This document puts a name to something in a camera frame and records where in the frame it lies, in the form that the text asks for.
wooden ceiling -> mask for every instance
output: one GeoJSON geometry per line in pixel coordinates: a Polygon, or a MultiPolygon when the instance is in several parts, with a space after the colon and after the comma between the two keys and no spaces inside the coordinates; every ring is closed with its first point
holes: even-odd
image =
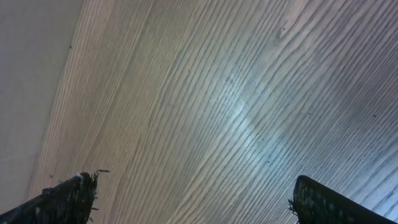
{"type": "Polygon", "coordinates": [[[95,223],[295,223],[309,175],[398,220],[398,1],[86,0],[30,197],[95,223]]]}

dark object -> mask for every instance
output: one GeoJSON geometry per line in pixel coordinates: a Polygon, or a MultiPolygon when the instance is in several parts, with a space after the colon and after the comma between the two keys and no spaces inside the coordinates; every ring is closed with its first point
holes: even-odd
{"type": "Polygon", "coordinates": [[[0,223],[86,223],[96,198],[98,171],[82,172],[0,215],[0,223]]]}
{"type": "Polygon", "coordinates": [[[396,224],[304,175],[289,203],[300,224],[396,224]]]}

gray wall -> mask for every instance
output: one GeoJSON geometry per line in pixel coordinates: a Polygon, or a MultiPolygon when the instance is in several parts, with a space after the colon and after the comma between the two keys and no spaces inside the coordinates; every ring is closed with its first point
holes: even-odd
{"type": "Polygon", "coordinates": [[[0,213],[26,198],[82,0],[0,0],[0,213]]]}

wooden plank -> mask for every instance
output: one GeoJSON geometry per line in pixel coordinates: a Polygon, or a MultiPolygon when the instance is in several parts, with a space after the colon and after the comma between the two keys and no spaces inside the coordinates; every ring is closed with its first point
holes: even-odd
{"type": "Polygon", "coordinates": [[[398,219],[398,2],[82,10],[31,197],[108,169],[96,223],[293,223],[305,174],[398,219]]]}
{"type": "Polygon", "coordinates": [[[0,213],[27,198],[82,3],[0,1],[0,213]]]}

wood grain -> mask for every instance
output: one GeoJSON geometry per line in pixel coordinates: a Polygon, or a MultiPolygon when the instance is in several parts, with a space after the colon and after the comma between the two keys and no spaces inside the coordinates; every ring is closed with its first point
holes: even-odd
{"type": "Polygon", "coordinates": [[[396,221],[397,19],[397,1],[86,0],[30,196],[109,169],[96,223],[295,223],[305,174],[396,221]]]}

